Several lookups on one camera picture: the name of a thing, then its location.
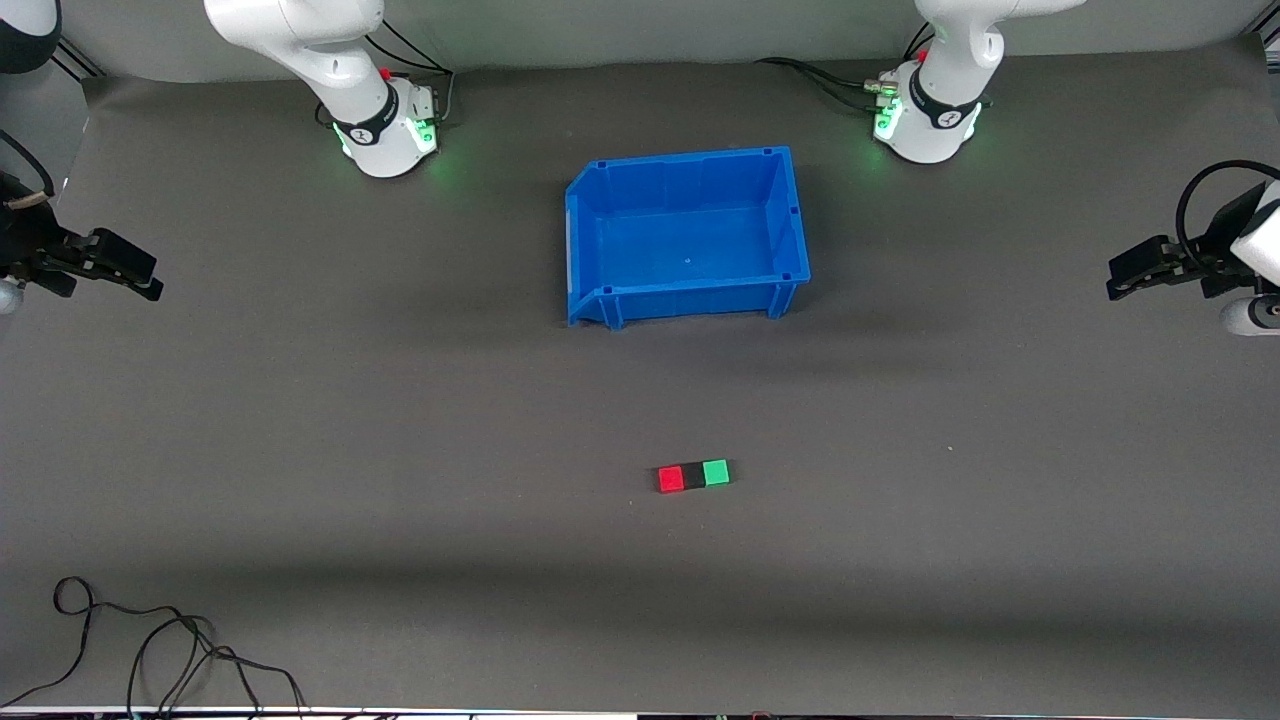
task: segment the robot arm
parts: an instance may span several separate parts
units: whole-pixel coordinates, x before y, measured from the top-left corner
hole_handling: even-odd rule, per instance
[[[119,234],[95,228],[77,234],[60,224],[49,202],[22,202],[29,190],[0,173],[0,315],[22,305],[23,287],[37,284],[70,297],[76,278],[122,284],[155,301],[164,292],[156,279],[156,259]]]
[[[876,138],[913,163],[942,163],[973,136],[978,99],[1005,59],[996,23],[1048,15],[1085,0],[915,0],[937,37],[923,63],[909,60],[881,74],[906,87],[877,119]]]
[[[1204,178],[1228,168],[1253,169],[1280,179],[1280,169],[1251,160],[1228,160],[1202,170],[1178,204],[1174,238],[1152,237],[1111,260],[1111,300],[1192,281],[1199,281],[1206,299],[1247,287],[1253,296],[1222,309],[1222,325],[1240,336],[1280,336],[1280,183],[1253,187],[1222,206],[1204,234],[1187,237],[1192,195]]]
[[[355,41],[378,29],[384,0],[205,0],[214,29],[232,45],[284,65],[334,118],[343,151],[366,174],[407,173],[436,149],[435,97],[384,78]]]

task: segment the black strap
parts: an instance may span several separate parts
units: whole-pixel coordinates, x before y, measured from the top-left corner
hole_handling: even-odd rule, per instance
[[[947,105],[929,97],[929,94],[924,92],[924,87],[920,85],[919,68],[911,73],[910,90],[911,101],[915,102],[916,108],[924,110],[924,114],[929,117],[929,120],[933,122],[933,127],[937,129],[951,129],[959,126],[978,108],[977,99],[964,105]]]
[[[1275,295],[1256,297],[1249,302],[1249,319],[1260,328],[1280,329],[1280,315],[1271,314],[1271,309],[1276,306],[1280,306],[1280,297]]]
[[[390,83],[387,83],[387,104],[383,105],[383,109],[376,115],[360,123],[334,120],[334,124],[356,145],[376,145],[378,140],[383,136],[383,131],[396,120],[398,111],[399,94],[396,92],[396,88]]]

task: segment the gray wall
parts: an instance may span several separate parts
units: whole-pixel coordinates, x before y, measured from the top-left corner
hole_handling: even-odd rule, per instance
[[[458,69],[669,60],[887,58],[910,0],[388,0],[388,18]],[[1238,35],[1267,0],[1091,0],[1007,23],[1014,54],[1172,50]],[[116,74],[177,82],[287,77],[230,47],[201,0],[64,0],[67,31]]]

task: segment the dark gray tabletop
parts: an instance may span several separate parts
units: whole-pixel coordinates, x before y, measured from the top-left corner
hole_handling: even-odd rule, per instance
[[[1103,290],[1196,170],[1280,160],[1258,41],[991,92],[914,167],[781,68],[467,73],[440,155],[374,181],[300,82],[99,87],[60,217],[168,291],[31,292],[0,348],[4,694],[70,660],[79,573],[316,705],[1280,715],[1280,345]],[[791,315],[564,327],[585,163],[760,145]],[[654,492],[708,457],[737,483]],[[122,702],[150,624],[31,702]]]

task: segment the green cube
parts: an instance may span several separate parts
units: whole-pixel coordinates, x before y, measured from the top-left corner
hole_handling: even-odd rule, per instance
[[[728,483],[728,460],[708,460],[703,462],[703,477],[707,487]]]

